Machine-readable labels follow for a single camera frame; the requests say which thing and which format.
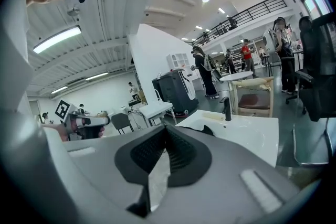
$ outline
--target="railing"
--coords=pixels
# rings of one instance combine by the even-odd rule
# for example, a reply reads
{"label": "railing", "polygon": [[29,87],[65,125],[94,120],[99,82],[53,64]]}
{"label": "railing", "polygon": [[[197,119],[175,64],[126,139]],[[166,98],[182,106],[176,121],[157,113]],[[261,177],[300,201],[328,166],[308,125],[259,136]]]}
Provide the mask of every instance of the railing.
{"label": "railing", "polygon": [[226,34],[230,30],[284,7],[287,7],[284,0],[265,0],[260,2],[259,4],[232,16],[231,18],[233,20],[231,20],[231,22],[227,19],[219,25],[216,25],[214,28],[210,29],[209,32],[206,32],[205,35],[201,35],[196,41],[192,42],[192,46],[202,46],[211,40]]}

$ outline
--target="white sink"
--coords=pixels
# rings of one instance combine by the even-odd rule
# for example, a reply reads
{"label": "white sink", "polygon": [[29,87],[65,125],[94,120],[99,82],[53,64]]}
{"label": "white sink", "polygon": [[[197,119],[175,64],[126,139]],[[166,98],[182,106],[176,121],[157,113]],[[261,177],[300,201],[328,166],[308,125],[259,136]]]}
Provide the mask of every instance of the white sink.
{"label": "white sink", "polygon": [[[223,117],[223,120],[203,117],[204,113]],[[232,115],[231,121],[225,121],[225,115],[221,113],[197,110],[177,126],[190,127],[201,131],[204,125],[208,126],[216,137],[245,147],[275,167],[279,143],[277,118]]]}

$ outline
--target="white cabinet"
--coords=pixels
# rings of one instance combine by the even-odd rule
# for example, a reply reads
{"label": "white cabinet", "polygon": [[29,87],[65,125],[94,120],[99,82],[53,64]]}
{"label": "white cabinet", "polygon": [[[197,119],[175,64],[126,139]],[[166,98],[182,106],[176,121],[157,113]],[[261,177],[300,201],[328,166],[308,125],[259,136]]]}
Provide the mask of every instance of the white cabinet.
{"label": "white cabinet", "polygon": [[187,54],[169,54],[167,55],[167,61],[171,70],[182,68],[187,74],[192,74]]}

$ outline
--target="red shirt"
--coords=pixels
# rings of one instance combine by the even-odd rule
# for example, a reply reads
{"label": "red shirt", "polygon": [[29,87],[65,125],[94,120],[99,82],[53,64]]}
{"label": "red shirt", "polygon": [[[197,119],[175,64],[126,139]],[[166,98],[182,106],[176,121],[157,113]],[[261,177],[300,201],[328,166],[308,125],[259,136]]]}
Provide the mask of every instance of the red shirt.
{"label": "red shirt", "polygon": [[[246,45],[243,45],[242,46],[242,51],[244,52],[244,51],[246,51],[246,52],[248,52],[248,51],[250,51],[249,49],[248,49],[248,47],[246,46]],[[251,54],[244,54],[244,59],[246,60],[246,59],[251,59],[252,58],[252,55]]]}

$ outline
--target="faucet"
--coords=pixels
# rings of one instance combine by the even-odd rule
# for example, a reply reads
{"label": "faucet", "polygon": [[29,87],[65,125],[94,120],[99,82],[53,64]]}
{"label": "faucet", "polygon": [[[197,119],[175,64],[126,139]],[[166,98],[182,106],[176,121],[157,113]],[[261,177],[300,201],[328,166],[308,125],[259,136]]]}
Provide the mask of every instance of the faucet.
{"label": "faucet", "polygon": [[230,121],[231,120],[231,108],[230,108],[230,100],[229,97],[224,97],[220,100],[220,103],[224,103],[224,108],[222,113],[225,114],[225,120]]}

